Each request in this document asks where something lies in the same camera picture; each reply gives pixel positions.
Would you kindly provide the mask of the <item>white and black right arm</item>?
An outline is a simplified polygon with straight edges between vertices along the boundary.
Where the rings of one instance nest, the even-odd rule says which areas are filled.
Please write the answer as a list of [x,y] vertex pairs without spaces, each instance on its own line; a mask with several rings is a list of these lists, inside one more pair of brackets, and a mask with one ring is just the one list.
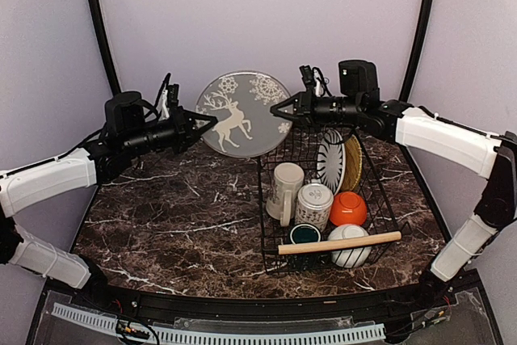
[[470,128],[423,106],[382,100],[376,66],[370,61],[339,62],[339,95],[329,94],[320,69],[303,65],[300,72],[304,90],[273,105],[273,116],[309,128],[358,128],[380,141],[462,166],[486,181],[472,214],[429,264],[423,282],[413,288],[417,306],[432,306],[443,295],[443,285],[516,221],[516,135]]

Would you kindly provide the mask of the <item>yellow woven plate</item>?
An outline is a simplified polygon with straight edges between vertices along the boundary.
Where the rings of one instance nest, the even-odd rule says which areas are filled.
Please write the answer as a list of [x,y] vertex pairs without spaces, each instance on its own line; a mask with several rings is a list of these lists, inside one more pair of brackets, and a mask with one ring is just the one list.
[[362,175],[363,154],[356,135],[352,135],[345,143],[345,175],[341,186],[342,191],[354,191],[360,183]]

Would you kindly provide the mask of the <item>white plate with black stripes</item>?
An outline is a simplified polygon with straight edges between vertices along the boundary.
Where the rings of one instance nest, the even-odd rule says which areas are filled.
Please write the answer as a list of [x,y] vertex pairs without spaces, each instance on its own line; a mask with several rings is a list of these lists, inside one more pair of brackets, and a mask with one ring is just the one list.
[[316,181],[336,195],[344,180],[346,153],[344,140],[336,129],[327,129],[317,149]]

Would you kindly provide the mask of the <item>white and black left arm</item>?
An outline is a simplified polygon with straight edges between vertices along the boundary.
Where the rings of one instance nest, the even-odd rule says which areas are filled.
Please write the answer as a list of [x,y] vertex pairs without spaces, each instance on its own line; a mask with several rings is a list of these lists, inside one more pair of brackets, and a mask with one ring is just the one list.
[[213,128],[217,119],[179,105],[178,87],[168,86],[161,107],[137,91],[122,92],[104,106],[105,124],[93,139],[60,156],[1,174],[1,262],[52,278],[71,288],[96,309],[108,309],[114,292],[94,278],[93,263],[27,232],[13,217],[41,201],[79,188],[101,186],[121,175],[132,161],[150,152],[180,154]]

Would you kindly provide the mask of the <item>grey reindeer snowflake plate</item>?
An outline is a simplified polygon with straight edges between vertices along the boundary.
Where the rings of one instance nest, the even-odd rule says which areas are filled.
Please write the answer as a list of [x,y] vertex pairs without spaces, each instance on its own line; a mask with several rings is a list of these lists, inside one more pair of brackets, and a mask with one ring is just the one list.
[[279,146],[292,122],[273,116],[272,106],[291,97],[276,78],[257,71],[223,74],[201,92],[195,111],[215,116],[217,123],[203,142],[232,158],[262,156]]

